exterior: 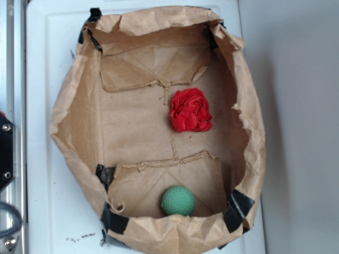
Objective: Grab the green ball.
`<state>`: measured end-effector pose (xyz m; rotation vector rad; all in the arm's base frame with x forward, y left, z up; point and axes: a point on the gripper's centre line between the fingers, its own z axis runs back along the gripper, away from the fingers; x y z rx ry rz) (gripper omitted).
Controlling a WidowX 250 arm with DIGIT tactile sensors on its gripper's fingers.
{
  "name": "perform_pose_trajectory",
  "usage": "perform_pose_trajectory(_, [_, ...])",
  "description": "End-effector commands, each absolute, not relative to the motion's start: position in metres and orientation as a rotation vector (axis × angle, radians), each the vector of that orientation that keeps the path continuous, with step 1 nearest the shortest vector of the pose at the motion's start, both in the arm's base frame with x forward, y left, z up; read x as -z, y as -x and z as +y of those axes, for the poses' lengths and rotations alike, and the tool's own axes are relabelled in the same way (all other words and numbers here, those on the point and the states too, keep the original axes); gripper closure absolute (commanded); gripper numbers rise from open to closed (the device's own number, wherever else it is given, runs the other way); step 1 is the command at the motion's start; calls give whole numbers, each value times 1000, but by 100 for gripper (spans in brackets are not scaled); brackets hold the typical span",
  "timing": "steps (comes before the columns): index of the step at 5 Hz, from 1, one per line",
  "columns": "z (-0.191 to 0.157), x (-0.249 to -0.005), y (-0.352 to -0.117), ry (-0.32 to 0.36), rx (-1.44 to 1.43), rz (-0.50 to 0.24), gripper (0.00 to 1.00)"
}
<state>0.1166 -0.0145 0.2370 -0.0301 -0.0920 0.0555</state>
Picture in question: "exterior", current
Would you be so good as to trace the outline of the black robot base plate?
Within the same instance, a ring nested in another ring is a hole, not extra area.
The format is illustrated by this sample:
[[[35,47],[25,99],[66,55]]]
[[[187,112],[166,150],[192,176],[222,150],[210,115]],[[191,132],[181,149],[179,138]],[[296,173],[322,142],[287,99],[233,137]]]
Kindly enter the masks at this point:
[[[1,111],[1,192],[16,177],[15,125]]]

